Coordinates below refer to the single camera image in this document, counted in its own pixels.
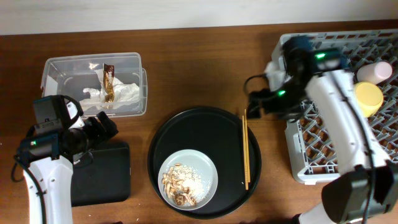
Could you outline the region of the grey dishwasher rack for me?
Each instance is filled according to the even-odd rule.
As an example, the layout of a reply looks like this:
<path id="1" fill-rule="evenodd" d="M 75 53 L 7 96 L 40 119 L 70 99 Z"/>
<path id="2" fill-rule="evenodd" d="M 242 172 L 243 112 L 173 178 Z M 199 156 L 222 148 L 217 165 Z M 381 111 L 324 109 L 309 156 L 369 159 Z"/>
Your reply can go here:
<path id="1" fill-rule="evenodd" d="M 391 65 L 391 77 L 378 84 L 384 102 L 368 121 L 383 150 L 397 162 L 397 30 L 312 32 L 308 37 L 315 50 L 339 48 L 354 72 L 375 62 Z M 301 109 L 302 119 L 288 121 L 285 129 L 293 177 L 306 185 L 330 182 L 339 176 L 332 143 L 315 104 L 305 100 Z"/>

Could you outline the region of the clear plastic waste bin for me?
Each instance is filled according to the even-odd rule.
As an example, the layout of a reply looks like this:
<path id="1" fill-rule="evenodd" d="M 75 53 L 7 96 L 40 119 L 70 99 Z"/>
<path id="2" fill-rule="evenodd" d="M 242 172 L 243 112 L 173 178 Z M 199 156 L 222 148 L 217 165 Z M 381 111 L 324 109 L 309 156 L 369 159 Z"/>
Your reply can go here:
<path id="1" fill-rule="evenodd" d="M 90 93 L 84 89 L 100 91 L 104 64 L 114 66 L 115 80 L 134 85 L 133 99 L 113 103 L 90 100 Z M 67 95 L 77 100 L 84 119 L 101 111 L 113 118 L 142 116 L 147 109 L 147 74 L 136 52 L 50 58 L 45 63 L 41 89 L 43 97 Z"/>

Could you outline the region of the grey plate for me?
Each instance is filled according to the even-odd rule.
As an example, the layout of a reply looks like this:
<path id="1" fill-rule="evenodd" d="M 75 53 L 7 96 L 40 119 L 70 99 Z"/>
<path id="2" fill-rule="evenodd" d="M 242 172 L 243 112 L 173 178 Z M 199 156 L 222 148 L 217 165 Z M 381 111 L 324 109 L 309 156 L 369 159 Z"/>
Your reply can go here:
<path id="1" fill-rule="evenodd" d="M 166 172 L 168 168 L 175 163 L 181 163 L 183 165 L 192 166 L 197 169 L 197 172 L 201 175 L 202 180 L 205 183 L 206 198 L 199 202 L 196 206 L 178 206 L 173 203 L 171 199 L 168 199 L 163 190 L 163 185 L 161 183 L 162 173 Z M 214 197 L 217 186 L 218 186 L 218 172 L 214 163 L 211 159 L 200 151 L 193 149 L 184 149 L 171 154 L 161 163 L 159 173 L 157 174 L 157 185 L 160 190 L 160 195 L 162 199 L 165 200 L 166 204 L 170 205 L 172 208 L 182 211 L 194 211 L 207 205 Z"/>

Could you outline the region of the black rectangular tray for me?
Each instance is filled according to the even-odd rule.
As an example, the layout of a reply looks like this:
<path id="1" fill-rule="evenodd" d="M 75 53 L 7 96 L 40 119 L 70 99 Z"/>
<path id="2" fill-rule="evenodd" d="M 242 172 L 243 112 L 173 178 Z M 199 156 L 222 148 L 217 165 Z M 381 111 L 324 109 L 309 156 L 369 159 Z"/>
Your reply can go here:
<path id="1" fill-rule="evenodd" d="M 72 206 L 122 202 L 130 194 L 130 150 L 126 142 L 103 144 L 73 165 Z"/>

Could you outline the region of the pink cup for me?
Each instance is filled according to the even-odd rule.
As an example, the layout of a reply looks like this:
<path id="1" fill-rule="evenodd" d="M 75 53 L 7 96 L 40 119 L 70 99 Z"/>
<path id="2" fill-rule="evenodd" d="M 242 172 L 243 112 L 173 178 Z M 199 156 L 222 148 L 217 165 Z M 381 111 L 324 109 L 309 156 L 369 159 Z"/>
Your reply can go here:
<path id="1" fill-rule="evenodd" d="M 392 67 L 387 62 L 376 62 L 361 67 L 356 76 L 359 82 L 370 82 L 377 85 L 392 75 Z"/>

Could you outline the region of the yellow bowl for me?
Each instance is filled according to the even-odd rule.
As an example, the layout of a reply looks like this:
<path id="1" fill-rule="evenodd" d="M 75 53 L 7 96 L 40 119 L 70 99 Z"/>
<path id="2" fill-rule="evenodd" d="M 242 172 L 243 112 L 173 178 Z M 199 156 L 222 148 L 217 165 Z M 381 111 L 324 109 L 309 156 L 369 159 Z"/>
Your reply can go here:
<path id="1" fill-rule="evenodd" d="M 365 118 L 368 118 L 379 110 L 384 101 L 381 89 L 369 82 L 359 82 L 354 86 L 354 92 L 359 107 Z"/>

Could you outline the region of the food leftovers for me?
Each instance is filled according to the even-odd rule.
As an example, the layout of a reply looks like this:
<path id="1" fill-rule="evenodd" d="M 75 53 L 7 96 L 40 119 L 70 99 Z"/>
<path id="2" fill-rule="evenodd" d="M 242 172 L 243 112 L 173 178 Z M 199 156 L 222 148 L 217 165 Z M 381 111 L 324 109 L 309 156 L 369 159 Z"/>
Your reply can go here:
<path id="1" fill-rule="evenodd" d="M 175 163 L 162 173 L 164 193 L 178 206 L 196 206 L 206 198 L 208 187 L 197 169 Z"/>

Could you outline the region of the round black serving tray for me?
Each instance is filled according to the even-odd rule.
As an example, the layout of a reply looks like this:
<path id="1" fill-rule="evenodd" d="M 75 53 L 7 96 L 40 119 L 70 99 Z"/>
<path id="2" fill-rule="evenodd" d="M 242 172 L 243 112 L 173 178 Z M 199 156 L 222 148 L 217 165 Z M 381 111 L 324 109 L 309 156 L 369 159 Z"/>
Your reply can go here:
<path id="1" fill-rule="evenodd" d="M 227 215 L 242 206 L 254 193 L 261 176 L 261 151 L 255 135 L 248 132 L 251 181 L 244 184 L 242 121 L 234 114 L 214 107 L 182 111 L 166 121 L 155 133 L 148 153 L 148 174 L 157 195 L 161 165 L 173 153 L 193 149 L 215 164 L 218 186 L 215 196 L 202 208 L 178 212 L 197 219 Z"/>

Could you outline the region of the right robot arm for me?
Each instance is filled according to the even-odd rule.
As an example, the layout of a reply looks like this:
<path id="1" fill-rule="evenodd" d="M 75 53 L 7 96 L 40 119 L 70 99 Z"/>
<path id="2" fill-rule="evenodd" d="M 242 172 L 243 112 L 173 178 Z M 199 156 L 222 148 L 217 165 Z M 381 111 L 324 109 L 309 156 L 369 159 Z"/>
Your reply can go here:
<path id="1" fill-rule="evenodd" d="M 322 189 L 313 209 L 293 217 L 294 223 L 366 223 L 390 212 L 397 202 L 397 164 L 373 135 L 354 93 L 353 74 L 337 48 L 316 50 L 306 35 L 282 46 L 289 80 L 275 90 L 248 93 L 249 119 L 262 112 L 300 119 L 300 103 L 312 100 L 337 155 L 340 176 Z"/>

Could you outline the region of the brown snack wrapper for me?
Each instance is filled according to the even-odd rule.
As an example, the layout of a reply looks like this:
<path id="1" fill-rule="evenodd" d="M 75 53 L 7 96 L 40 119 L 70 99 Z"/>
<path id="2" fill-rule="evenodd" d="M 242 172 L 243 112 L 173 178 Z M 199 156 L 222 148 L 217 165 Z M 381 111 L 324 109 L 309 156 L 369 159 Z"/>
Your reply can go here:
<path id="1" fill-rule="evenodd" d="M 112 103 L 114 101 L 114 65 L 103 64 L 103 85 L 105 95 L 105 102 Z"/>

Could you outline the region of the wooden chopstick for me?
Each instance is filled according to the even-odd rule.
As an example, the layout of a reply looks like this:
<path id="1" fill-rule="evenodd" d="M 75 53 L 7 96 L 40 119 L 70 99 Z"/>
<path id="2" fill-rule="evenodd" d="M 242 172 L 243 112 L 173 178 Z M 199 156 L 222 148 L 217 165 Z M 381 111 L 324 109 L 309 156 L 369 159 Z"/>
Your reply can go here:
<path id="1" fill-rule="evenodd" d="M 249 139 L 248 139 L 248 120 L 247 110 L 244 110 L 244 133 L 245 133 L 245 148 L 246 148 L 246 163 L 248 167 L 248 183 L 251 182 L 250 160 L 249 160 Z"/>
<path id="2" fill-rule="evenodd" d="M 247 152 L 246 152 L 246 134 L 244 126 L 244 115 L 242 115 L 242 132 L 243 132 L 243 156 L 244 156 L 244 178 L 245 178 L 245 189 L 248 190 L 248 165 L 247 165 Z"/>

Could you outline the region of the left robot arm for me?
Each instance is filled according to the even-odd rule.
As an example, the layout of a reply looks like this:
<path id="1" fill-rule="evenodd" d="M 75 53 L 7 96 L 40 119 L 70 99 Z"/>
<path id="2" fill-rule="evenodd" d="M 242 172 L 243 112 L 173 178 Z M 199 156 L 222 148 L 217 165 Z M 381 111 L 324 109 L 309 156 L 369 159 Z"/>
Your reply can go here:
<path id="1" fill-rule="evenodd" d="M 17 148 L 31 223 L 72 223 L 71 184 L 75 158 L 118 133 L 105 112 L 82 120 L 79 102 L 67 95 L 34 101 L 36 124 Z"/>

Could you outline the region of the white napkin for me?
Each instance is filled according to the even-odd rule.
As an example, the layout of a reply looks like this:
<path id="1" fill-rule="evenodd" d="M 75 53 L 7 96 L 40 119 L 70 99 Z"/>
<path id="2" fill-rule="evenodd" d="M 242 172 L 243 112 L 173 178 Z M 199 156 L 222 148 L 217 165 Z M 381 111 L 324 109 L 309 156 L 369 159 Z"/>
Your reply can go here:
<path id="1" fill-rule="evenodd" d="M 83 93 L 85 98 L 80 101 L 80 105 L 84 111 L 94 109 L 100 110 L 102 106 L 101 103 L 104 103 L 105 92 L 100 89 L 94 88 L 84 88 Z"/>
<path id="2" fill-rule="evenodd" d="M 100 82 L 100 90 L 95 90 L 91 94 L 91 99 L 94 103 L 105 103 L 106 92 L 103 84 L 103 69 L 95 70 L 97 77 Z M 140 88 L 135 84 L 124 84 L 122 81 L 113 78 L 113 90 L 114 90 L 114 100 L 113 106 L 108 106 L 108 108 L 116 109 L 122 106 L 122 102 L 136 101 L 139 99 Z"/>

